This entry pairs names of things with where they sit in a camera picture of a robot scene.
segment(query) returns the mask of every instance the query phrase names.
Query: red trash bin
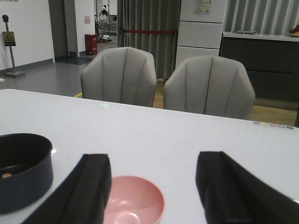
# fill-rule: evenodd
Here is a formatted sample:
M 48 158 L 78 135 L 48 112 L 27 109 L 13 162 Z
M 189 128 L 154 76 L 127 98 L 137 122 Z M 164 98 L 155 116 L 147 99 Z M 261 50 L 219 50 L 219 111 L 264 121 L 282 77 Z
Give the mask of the red trash bin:
M 87 55 L 96 55 L 98 53 L 96 34 L 85 34 L 85 50 Z

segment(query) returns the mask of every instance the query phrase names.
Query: chair backrest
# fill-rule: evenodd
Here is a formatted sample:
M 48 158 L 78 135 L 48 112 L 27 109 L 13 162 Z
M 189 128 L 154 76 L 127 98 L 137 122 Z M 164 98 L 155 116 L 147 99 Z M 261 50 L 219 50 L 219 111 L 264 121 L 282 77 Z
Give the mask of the chair backrest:
M 88 99 L 153 106 L 156 86 L 153 55 L 131 47 L 100 52 L 81 74 Z
M 164 87 L 164 108 L 248 119 L 255 92 L 244 66 L 218 56 L 183 61 Z

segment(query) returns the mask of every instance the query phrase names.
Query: floor mat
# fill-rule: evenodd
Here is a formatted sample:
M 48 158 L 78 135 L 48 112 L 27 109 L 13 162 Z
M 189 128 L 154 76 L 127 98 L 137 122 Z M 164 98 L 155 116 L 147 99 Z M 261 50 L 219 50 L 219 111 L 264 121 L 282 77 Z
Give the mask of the floor mat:
M 93 59 L 88 57 L 72 57 L 59 63 L 68 63 L 68 64 L 85 64 L 91 62 Z

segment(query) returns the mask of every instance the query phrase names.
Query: person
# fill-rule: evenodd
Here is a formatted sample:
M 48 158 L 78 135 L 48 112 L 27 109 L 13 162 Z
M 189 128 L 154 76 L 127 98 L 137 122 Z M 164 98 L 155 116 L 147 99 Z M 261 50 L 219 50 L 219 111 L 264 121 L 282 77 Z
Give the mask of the person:
M 107 16 L 108 16 L 108 12 L 106 11 L 106 6 L 103 5 L 103 10 L 100 12 L 99 17 L 100 17 L 100 19 L 106 20 Z

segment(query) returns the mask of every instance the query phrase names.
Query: gray curtain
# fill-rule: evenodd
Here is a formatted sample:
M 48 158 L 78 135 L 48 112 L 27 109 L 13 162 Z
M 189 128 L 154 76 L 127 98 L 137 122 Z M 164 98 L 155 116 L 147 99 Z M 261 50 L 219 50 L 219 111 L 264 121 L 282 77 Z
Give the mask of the gray curtain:
M 228 0 L 224 31 L 285 35 L 299 23 L 299 0 Z
M 180 3 L 181 0 L 118 1 L 118 46 L 129 46 L 150 52 L 155 59 L 157 79 L 168 79 L 172 73 L 176 34 L 122 34 L 121 29 L 178 30 Z

